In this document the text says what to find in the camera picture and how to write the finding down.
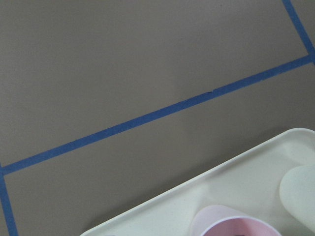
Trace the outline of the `pink cup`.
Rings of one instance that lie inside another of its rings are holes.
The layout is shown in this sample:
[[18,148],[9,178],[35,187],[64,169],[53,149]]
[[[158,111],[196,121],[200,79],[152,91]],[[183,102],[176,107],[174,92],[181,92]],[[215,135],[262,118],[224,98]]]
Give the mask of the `pink cup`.
[[194,217],[191,236],[279,236],[271,225],[223,205],[210,205]]

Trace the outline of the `pale green cup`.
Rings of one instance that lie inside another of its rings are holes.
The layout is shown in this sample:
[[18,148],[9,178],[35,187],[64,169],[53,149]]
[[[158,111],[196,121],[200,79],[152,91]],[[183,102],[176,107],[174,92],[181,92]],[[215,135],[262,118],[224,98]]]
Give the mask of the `pale green cup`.
[[280,183],[284,208],[312,232],[315,231],[315,166],[302,165],[289,170]]

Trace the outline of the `cream plastic tray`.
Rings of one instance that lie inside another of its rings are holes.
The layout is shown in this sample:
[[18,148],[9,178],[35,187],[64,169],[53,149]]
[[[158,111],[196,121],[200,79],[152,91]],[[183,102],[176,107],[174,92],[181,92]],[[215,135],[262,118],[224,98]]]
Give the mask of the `cream plastic tray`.
[[280,201],[279,185],[291,169],[315,162],[315,133],[294,128],[96,226],[87,236],[188,236],[194,216],[224,205],[272,225],[284,236],[312,231]]

